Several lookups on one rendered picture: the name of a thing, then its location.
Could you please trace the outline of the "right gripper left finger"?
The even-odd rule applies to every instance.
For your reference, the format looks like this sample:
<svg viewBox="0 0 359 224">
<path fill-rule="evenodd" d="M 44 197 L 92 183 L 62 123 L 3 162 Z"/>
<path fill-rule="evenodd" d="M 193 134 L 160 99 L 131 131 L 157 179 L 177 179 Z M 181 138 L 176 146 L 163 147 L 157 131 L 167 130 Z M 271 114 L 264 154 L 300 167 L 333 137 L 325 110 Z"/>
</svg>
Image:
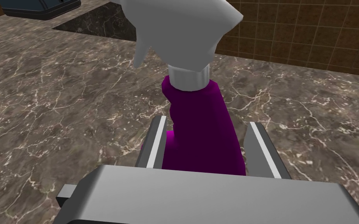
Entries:
<svg viewBox="0 0 359 224">
<path fill-rule="evenodd" d="M 161 169 L 167 139 L 167 117 L 153 117 L 142 144 L 136 167 Z"/>
</svg>

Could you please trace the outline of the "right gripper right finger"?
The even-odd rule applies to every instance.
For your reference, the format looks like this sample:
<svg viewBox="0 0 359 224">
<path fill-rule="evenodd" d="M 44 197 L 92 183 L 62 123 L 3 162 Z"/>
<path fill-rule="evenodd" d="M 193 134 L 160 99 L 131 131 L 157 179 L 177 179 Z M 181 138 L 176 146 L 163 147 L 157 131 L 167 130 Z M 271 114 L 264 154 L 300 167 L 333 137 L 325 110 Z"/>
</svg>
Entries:
<svg viewBox="0 0 359 224">
<path fill-rule="evenodd" d="M 249 122 L 243 147 L 249 176 L 291 179 L 278 151 L 261 123 Z"/>
</svg>

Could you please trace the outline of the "purple spray bottle white nozzle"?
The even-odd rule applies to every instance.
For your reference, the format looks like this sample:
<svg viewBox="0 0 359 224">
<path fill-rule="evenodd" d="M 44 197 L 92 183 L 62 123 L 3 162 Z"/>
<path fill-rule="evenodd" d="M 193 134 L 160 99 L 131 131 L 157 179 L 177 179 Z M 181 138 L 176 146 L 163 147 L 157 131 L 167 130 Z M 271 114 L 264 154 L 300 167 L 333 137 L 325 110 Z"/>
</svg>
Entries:
<svg viewBox="0 0 359 224">
<path fill-rule="evenodd" d="M 170 102 L 162 168 L 246 175 L 239 141 L 219 86 L 209 77 L 217 44 L 243 15 L 226 0 L 110 0 L 136 29 L 133 65 L 152 48 L 168 65 Z"/>
</svg>

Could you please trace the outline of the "dark blue appliance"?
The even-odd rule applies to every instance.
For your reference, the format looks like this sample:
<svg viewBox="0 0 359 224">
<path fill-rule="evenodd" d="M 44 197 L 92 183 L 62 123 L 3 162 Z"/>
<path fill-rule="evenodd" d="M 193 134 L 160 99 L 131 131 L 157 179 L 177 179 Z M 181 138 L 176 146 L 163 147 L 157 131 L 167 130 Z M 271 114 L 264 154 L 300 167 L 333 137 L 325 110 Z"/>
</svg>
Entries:
<svg viewBox="0 0 359 224">
<path fill-rule="evenodd" d="M 50 20 L 81 6 L 81 0 L 0 0 L 5 15 Z"/>
</svg>

